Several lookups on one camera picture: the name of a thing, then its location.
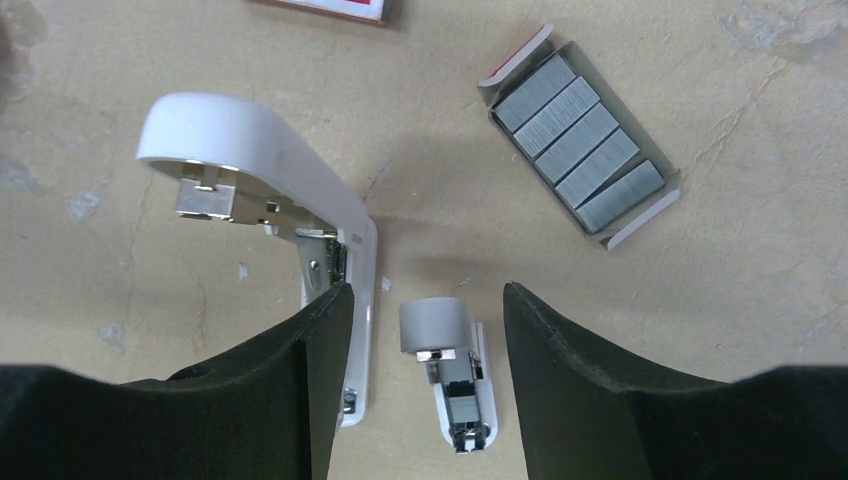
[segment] metal plate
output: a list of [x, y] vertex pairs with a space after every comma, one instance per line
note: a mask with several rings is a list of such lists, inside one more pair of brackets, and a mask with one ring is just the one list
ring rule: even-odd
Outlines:
[[618, 122], [597, 104], [536, 160], [536, 168], [548, 182], [556, 184], [616, 128]]
[[599, 100], [598, 94], [580, 77], [528, 120], [515, 133], [515, 141], [527, 156], [536, 158]]
[[565, 60], [554, 55], [494, 108], [495, 115], [515, 132], [575, 78]]
[[577, 208], [637, 153], [639, 147], [619, 128], [565, 177], [556, 192], [571, 208]]
[[595, 233], [663, 185], [665, 181], [660, 172], [650, 160], [646, 160], [578, 208], [577, 216], [586, 225], [589, 233]]

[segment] stapler anvil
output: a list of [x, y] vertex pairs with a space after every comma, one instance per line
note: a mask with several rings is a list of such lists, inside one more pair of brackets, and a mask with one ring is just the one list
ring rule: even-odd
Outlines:
[[377, 228], [365, 205], [271, 109], [205, 93], [174, 93], [150, 110], [136, 159], [179, 182], [185, 218], [262, 225], [297, 245], [302, 306], [346, 282], [355, 297], [342, 426], [368, 398]]

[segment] dark object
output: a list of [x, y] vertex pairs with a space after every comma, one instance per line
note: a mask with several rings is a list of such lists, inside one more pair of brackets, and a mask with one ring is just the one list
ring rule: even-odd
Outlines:
[[352, 321], [344, 284], [166, 381], [0, 367], [0, 478], [325, 479]]
[[504, 288], [527, 472], [548, 479], [848, 478], [848, 369], [723, 384], [620, 348]]

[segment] beige tabletop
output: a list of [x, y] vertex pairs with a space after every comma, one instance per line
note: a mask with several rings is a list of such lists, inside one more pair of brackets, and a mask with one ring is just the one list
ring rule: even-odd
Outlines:
[[[165, 378], [299, 307], [293, 246], [180, 220], [134, 160], [161, 95], [282, 115], [380, 231], [372, 395], [332, 479], [526, 478], [501, 289], [520, 281], [651, 360], [732, 380], [845, 362], [848, 4], [402, 0], [389, 29], [241, 0], [3, 0], [0, 361]], [[543, 22], [576, 40], [680, 168], [682, 200], [608, 253], [487, 121], [475, 85]], [[398, 306], [488, 327], [501, 431], [458, 457]]]

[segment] cardboard box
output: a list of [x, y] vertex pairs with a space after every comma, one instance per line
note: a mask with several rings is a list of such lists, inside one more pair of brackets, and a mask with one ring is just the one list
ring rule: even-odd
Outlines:
[[618, 121], [620, 128], [639, 146], [639, 154], [631, 159], [604, 188], [624, 176], [646, 159], [651, 160], [665, 181], [663, 188], [650, 195], [627, 213], [618, 217], [602, 230], [591, 234], [587, 232], [582, 223], [577, 219], [574, 211], [556, 196], [553, 188], [539, 174], [540, 181], [545, 185], [545, 188], [551, 191], [551, 194], [556, 197], [557, 203], [568, 212], [567, 217], [583, 232], [584, 236], [589, 240], [600, 243], [607, 250], [612, 250], [648, 220], [655, 217], [680, 198], [682, 185], [680, 171], [672, 165], [654, 140], [639, 125], [639, 122], [636, 121], [633, 114], [624, 105], [624, 102], [612, 91], [577, 44], [554, 38], [553, 25], [547, 24], [542, 26], [536, 35], [528, 40], [527, 43], [519, 48], [501, 66], [496, 68], [489, 77], [477, 85], [488, 109], [490, 120], [503, 133], [504, 137], [513, 143], [516, 152], [527, 160], [537, 173], [539, 171], [536, 169], [534, 160], [528, 158], [521, 148], [515, 144], [512, 135], [493, 114], [493, 109], [501, 99], [506, 98], [525, 78], [535, 72], [553, 55], [559, 55], [564, 58], [574, 70], [574, 73], [582, 76], [588, 82], [589, 86], [600, 96], [601, 104]]
[[255, 0], [377, 25], [386, 25], [390, 0]]

